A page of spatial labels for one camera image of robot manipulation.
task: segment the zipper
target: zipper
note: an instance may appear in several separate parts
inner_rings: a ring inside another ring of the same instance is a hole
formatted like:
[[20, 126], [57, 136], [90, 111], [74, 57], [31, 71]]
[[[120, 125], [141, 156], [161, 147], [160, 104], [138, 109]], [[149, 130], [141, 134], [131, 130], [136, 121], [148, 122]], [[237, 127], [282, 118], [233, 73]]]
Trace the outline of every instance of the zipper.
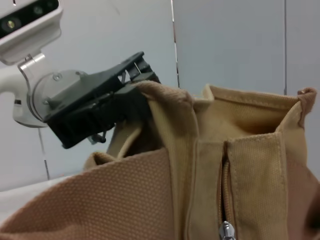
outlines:
[[236, 240], [235, 228], [233, 223], [235, 222], [233, 214], [233, 201], [231, 195], [231, 177], [230, 177], [230, 161], [228, 158], [228, 142], [223, 144], [223, 156], [222, 164], [220, 167], [220, 178], [219, 178], [219, 219], [220, 228], [219, 234], [221, 240]]

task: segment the tan canvas bag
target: tan canvas bag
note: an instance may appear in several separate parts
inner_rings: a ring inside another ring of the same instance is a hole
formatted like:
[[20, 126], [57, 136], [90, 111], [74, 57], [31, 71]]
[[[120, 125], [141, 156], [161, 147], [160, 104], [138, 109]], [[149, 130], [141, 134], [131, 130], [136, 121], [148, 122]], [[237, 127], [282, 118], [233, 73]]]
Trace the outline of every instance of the tan canvas bag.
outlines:
[[116, 126], [82, 174], [9, 218], [0, 240], [319, 240], [320, 186], [308, 170], [298, 97], [207, 85], [203, 97], [139, 82], [153, 115]]

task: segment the white wall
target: white wall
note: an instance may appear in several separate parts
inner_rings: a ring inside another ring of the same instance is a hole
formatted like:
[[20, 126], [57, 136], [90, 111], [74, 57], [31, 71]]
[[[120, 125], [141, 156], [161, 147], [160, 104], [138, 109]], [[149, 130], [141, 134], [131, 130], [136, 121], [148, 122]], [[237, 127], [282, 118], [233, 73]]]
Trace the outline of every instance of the white wall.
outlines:
[[[0, 3], [1, 11], [3, 6], [12, 7], [12, 0], [4, 1], [5, 4]], [[17, 5], [24, 1], [30, 0], [17, 0]], [[62, 1], [62, 36], [43, 49], [53, 68], [92, 74], [144, 51], [145, 60], [161, 82], [178, 85], [170, 0]], [[0, 110], [6, 110], [6, 114], [0, 115], [3, 123], [0, 128], [0, 191], [27, 185], [31, 180], [47, 179], [43, 158], [47, 161], [50, 177], [56, 178], [81, 171], [90, 153], [107, 149], [108, 141], [92, 146], [87, 140], [71, 149], [63, 149], [47, 128], [41, 130], [43, 157], [38, 131], [15, 123], [12, 114], [7, 113], [12, 110], [13, 98], [0, 97]], [[20, 140], [15, 141], [10, 133]]]
[[282, 94], [283, 0], [173, 0], [180, 87]]
[[[287, 92], [314, 87], [320, 90], [320, 1], [286, 0]], [[320, 98], [307, 116], [305, 132], [308, 166], [320, 179]]]

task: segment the zipper pull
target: zipper pull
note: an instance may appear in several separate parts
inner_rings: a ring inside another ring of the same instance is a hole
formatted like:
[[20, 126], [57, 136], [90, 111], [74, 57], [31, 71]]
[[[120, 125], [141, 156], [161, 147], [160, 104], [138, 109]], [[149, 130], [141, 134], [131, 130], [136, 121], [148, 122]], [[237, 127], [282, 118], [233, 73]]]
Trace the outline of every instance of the zipper pull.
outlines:
[[235, 228], [231, 223], [224, 221], [219, 229], [221, 240], [236, 240]]

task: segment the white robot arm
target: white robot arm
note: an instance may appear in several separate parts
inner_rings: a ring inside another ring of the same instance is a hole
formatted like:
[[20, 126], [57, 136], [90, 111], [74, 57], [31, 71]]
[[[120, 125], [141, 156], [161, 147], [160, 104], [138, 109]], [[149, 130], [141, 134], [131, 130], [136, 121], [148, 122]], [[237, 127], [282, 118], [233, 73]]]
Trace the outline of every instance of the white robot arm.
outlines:
[[0, 16], [0, 94], [15, 96], [13, 119], [27, 127], [47, 125], [32, 103], [33, 89], [40, 79], [52, 74], [41, 48], [61, 35], [60, 0], [32, 0]]
[[8, 65], [0, 69], [0, 94], [14, 94], [15, 121], [32, 128], [48, 125], [68, 149], [85, 138], [105, 142], [116, 123], [150, 119], [146, 98], [130, 84], [159, 83], [143, 52], [99, 73], [57, 73], [41, 49], [61, 35], [61, 2], [30, 1], [0, 17], [0, 61]]
[[45, 123], [33, 116], [28, 107], [27, 82], [16, 65], [0, 69], [0, 94], [4, 92], [14, 94], [13, 119], [16, 122], [30, 128], [46, 127]]

